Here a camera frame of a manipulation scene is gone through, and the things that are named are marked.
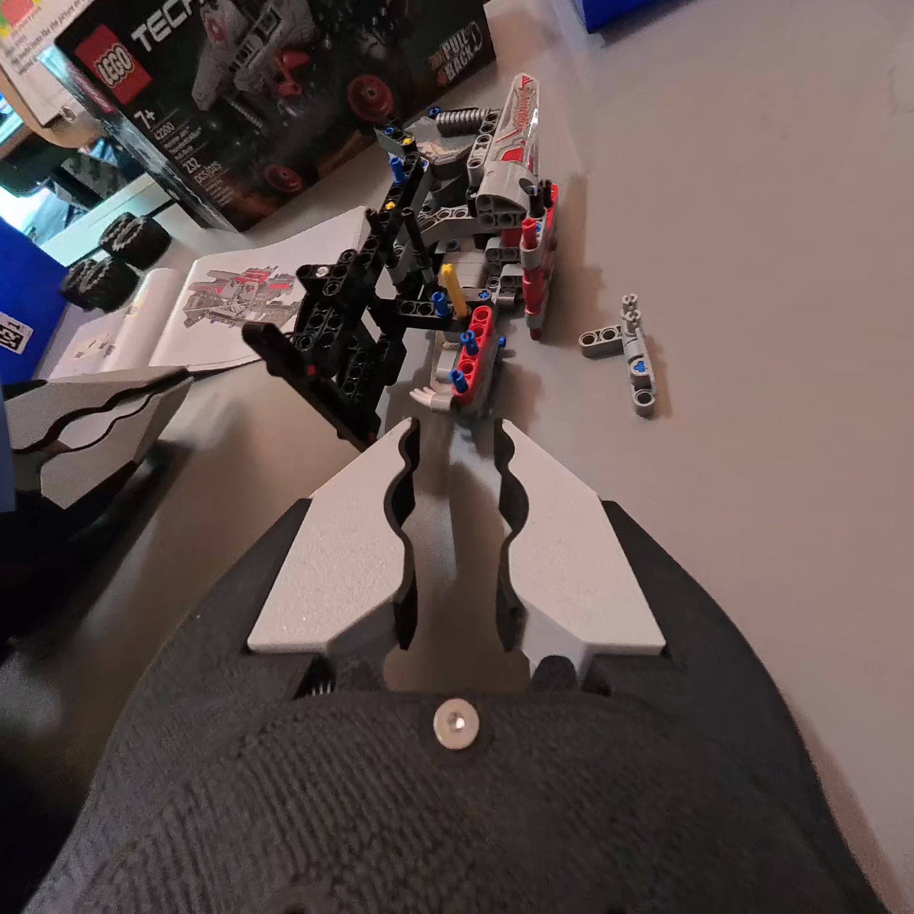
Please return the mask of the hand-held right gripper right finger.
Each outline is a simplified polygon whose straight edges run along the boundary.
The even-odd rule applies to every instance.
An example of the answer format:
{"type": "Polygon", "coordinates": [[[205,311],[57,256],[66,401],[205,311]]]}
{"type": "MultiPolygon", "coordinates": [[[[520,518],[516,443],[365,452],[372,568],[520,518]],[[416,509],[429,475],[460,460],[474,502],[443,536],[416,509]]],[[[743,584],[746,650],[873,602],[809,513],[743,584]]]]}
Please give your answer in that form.
{"type": "Polygon", "coordinates": [[[498,509],[508,525],[497,629],[531,673],[564,658],[660,656],[666,638],[598,494],[508,419],[495,423],[498,509]]]}

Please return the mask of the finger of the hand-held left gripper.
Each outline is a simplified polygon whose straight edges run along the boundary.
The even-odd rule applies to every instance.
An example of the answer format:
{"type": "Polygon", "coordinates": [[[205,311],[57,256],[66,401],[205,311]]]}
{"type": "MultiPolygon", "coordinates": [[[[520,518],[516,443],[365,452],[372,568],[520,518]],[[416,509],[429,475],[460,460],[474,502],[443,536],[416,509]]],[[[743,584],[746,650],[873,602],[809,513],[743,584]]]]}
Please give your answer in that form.
{"type": "Polygon", "coordinates": [[[72,507],[129,464],[141,463],[193,384],[184,378],[158,392],[121,401],[111,410],[80,417],[65,427],[60,450],[40,468],[40,494],[72,507]]]}
{"type": "Polygon", "coordinates": [[[155,397],[189,381],[186,368],[139,368],[83,374],[16,387],[6,400],[11,450],[33,452],[57,441],[79,419],[109,425],[141,412],[155,397]]]}

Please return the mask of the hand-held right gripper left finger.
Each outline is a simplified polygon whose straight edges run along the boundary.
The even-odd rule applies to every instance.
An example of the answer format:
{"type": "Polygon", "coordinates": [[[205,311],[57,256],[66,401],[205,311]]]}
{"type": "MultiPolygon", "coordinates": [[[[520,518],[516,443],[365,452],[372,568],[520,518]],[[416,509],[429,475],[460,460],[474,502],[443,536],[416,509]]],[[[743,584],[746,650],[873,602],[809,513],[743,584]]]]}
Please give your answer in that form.
{"type": "Polygon", "coordinates": [[[316,490],[249,636],[258,654],[384,656],[417,628],[419,422],[408,417],[316,490]]]}

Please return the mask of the toy brick vehicle model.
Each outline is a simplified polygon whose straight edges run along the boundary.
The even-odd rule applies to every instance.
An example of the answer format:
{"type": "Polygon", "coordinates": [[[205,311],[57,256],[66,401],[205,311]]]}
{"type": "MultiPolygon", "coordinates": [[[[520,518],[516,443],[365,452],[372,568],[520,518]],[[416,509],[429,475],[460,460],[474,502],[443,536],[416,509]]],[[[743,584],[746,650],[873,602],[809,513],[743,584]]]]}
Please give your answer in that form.
{"type": "Polygon", "coordinates": [[[432,333],[429,381],[410,396],[469,421],[486,412],[520,314],[541,337],[556,249],[558,187],[539,173],[540,85],[514,77],[497,108],[431,108],[376,128],[392,180],[368,233],[334,262],[303,264],[290,329],[248,322],[242,338],[360,450],[378,438],[378,404],[397,382],[409,330],[432,333]]]}

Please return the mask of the grey desk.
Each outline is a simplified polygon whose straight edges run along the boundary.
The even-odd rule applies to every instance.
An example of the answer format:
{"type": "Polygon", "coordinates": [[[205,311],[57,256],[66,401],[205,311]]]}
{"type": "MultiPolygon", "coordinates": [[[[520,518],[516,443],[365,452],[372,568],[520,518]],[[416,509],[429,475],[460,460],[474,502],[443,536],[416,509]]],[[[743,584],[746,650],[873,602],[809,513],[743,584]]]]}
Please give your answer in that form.
{"type": "MultiPolygon", "coordinates": [[[[798,717],[851,849],[912,908],[912,2],[664,4],[588,35],[492,2],[497,69],[539,78],[561,187],[543,338],[512,322],[505,416],[618,501],[726,610],[798,717]],[[577,348],[638,294],[660,401],[577,348]]],[[[407,688],[509,688],[490,616],[491,425],[422,426],[407,688]]],[[[170,486],[85,615],[19,667],[26,764],[78,797],[183,614],[355,453],[259,363],[194,383],[170,486]]]]}

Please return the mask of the blue plastic container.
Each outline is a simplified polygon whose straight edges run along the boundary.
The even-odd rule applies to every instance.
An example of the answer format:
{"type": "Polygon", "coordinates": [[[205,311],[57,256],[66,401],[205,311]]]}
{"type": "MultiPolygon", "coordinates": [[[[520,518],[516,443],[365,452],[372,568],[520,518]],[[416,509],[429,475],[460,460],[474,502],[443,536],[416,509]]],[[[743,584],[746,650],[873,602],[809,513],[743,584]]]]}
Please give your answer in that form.
{"type": "Polygon", "coordinates": [[[66,268],[1,219],[1,378],[27,382],[66,309],[60,285],[66,268]]]}

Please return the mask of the open instruction booklet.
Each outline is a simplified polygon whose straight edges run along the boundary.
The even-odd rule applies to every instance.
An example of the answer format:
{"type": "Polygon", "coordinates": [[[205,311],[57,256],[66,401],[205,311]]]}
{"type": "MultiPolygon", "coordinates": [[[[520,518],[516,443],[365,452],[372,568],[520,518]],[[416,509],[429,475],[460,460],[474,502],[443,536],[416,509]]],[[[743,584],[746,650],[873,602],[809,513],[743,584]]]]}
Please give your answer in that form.
{"type": "Polygon", "coordinates": [[[118,309],[67,317],[39,377],[147,367],[206,373],[256,361],[242,327],[291,330],[304,297],[298,269],[334,265],[360,247],[367,229],[365,208],[356,207],[266,245],[236,241],[217,250],[215,241],[203,241],[202,256],[187,266],[167,253],[118,309]]]}

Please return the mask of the small grey brick assembly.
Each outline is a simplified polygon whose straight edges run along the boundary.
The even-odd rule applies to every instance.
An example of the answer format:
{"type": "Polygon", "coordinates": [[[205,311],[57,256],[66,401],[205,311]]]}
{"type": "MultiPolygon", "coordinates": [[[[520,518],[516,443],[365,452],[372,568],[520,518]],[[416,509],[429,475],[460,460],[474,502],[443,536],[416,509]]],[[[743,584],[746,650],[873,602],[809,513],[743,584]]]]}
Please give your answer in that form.
{"type": "Polygon", "coordinates": [[[636,415],[650,418],[657,403],[656,372],[649,356],[638,296],[623,296],[621,322],[589,330],[578,337],[580,353],[586,358],[622,356],[631,402],[636,415]]]}

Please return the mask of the black woven-pattern object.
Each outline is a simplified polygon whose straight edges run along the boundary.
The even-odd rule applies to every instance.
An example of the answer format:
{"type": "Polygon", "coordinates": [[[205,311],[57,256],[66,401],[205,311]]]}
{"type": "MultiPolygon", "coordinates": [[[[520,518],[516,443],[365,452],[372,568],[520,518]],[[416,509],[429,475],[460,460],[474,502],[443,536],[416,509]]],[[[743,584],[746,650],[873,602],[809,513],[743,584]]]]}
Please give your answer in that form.
{"type": "Polygon", "coordinates": [[[89,154],[73,152],[55,170],[55,189],[72,203],[91,210],[130,183],[118,166],[89,154]]]}

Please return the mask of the cardboard box with white label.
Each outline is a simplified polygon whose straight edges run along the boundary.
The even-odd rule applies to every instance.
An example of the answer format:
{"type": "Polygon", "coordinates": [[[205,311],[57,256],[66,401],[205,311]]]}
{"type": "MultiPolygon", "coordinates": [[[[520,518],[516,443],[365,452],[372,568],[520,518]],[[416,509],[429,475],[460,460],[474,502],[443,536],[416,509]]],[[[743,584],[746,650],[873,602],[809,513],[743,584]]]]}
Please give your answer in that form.
{"type": "Polygon", "coordinates": [[[58,117],[74,120],[84,114],[40,55],[90,5],[91,1],[1,2],[2,71],[42,127],[58,117]]]}

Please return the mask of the black toy set box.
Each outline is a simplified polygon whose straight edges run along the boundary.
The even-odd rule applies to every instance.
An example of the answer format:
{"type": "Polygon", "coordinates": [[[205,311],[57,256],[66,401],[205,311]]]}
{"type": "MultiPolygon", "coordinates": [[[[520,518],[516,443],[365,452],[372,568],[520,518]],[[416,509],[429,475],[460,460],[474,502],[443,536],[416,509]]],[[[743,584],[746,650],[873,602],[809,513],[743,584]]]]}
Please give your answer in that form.
{"type": "Polygon", "coordinates": [[[483,2],[92,2],[40,55],[204,227],[244,232],[496,59],[483,2]]]}

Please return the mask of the blue plastic bin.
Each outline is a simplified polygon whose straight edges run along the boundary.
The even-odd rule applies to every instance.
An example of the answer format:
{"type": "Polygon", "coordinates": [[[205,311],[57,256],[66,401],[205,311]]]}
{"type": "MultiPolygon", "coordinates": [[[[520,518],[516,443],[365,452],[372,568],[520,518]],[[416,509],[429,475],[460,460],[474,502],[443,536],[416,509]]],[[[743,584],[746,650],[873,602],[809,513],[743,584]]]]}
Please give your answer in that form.
{"type": "Polygon", "coordinates": [[[620,38],[701,1],[571,1],[588,34],[620,38]]]}

